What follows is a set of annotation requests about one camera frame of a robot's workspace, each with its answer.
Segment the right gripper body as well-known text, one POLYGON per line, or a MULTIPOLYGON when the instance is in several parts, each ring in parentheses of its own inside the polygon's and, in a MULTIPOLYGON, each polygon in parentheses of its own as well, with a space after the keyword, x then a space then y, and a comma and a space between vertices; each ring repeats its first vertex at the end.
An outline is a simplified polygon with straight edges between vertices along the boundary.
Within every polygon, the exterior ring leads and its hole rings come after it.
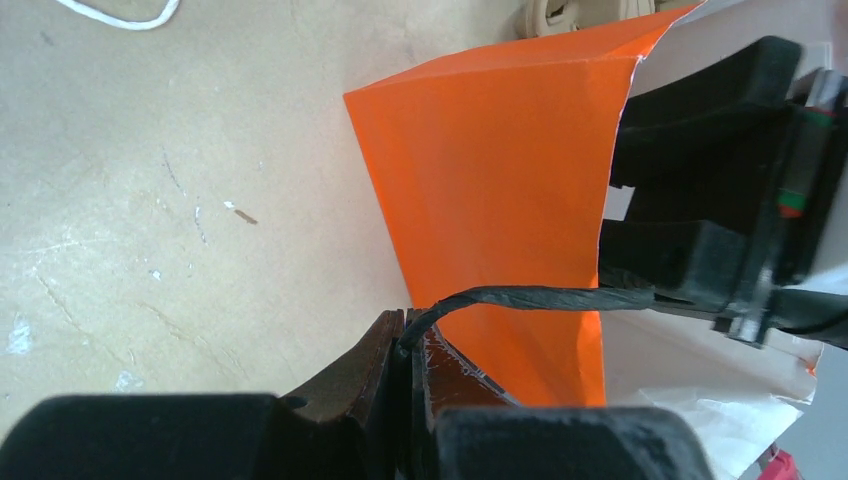
POLYGON ((752 218, 751 268, 762 290, 759 315, 688 315, 727 336, 761 345, 781 330, 837 348, 847 345, 847 297, 802 286, 823 243, 835 202, 834 174, 847 152, 846 113, 833 100, 787 103, 777 115, 698 153, 682 166, 630 187, 624 220, 752 218))

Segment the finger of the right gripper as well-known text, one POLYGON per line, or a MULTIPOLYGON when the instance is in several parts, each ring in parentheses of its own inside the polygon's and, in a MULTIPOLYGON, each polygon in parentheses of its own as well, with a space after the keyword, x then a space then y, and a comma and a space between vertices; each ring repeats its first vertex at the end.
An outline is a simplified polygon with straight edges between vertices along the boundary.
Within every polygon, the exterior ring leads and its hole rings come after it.
POLYGON ((683 165, 688 155, 764 122, 783 109, 803 47, 766 36, 682 79, 627 100, 610 184, 636 187, 683 165))
POLYGON ((750 263, 755 231, 752 218, 605 219, 599 260, 652 284, 663 310, 759 315, 762 290, 750 263))

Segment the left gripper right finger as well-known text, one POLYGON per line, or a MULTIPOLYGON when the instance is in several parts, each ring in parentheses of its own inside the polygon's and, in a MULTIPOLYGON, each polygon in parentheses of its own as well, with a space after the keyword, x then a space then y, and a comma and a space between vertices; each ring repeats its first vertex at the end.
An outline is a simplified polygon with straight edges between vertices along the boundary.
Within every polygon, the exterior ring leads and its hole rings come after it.
POLYGON ((701 442, 655 407, 519 405, 437 327, 407 355, 410 479, 710 479, 701 442))

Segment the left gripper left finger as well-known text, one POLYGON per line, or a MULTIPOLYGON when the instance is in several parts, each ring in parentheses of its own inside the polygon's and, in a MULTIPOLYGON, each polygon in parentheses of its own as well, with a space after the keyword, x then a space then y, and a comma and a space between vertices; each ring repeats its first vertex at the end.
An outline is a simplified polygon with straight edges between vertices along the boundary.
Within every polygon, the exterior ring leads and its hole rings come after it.
POLYGON ((387 379, 401 311, 283 396, 69 395, 1 446, 5 479, 389 479, 387 379))

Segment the orange paper bag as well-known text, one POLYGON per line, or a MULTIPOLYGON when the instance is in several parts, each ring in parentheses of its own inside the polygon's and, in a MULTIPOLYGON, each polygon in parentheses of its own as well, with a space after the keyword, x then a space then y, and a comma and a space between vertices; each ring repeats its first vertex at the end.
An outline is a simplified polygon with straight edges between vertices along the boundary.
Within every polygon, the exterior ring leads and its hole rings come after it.
MULTIPOLYGON (((638 65, 689 7, 447 55, 344 101, 412 302, 470 287, 593 287, 614 136, 638 65)), ((666 407, 735 479, 801 414, 823 352, 762 349, 657 312, 474 306, 446 339, 528 407, 666 407)))

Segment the light blue paper bag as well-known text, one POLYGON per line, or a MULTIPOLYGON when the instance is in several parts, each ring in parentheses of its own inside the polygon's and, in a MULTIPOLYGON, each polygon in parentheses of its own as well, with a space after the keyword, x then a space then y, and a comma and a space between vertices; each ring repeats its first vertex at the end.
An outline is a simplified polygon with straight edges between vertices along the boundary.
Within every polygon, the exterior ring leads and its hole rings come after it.
POLYGON ((124 31, 146 32, 166 25, 178 12, 180 0, 73 1, 57 3, 88 20, 124 31))

